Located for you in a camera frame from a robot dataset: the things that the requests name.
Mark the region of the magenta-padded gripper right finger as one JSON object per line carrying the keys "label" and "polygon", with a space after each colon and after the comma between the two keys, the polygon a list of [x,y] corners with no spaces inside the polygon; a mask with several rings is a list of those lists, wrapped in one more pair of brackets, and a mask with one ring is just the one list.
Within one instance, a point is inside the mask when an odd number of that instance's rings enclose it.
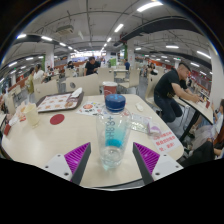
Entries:
{"label": "magenta-padded gripper right finger", "polygon": [[168,154],[158,154],[136,142],[133,143],[133,154],[145,185],[182,169],[182,166]]}

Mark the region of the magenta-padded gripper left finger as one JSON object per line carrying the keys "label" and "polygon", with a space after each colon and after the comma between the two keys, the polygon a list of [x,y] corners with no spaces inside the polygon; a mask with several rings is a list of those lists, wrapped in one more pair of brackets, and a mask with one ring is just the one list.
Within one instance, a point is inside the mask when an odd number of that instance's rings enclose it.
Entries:
{"label": "magenta-padded gripper left finger", "polygon": [[43,169],[79,185],[90,154],[91,143],[88,142],[71,150],[65,155],[56,154],[43,166]]}

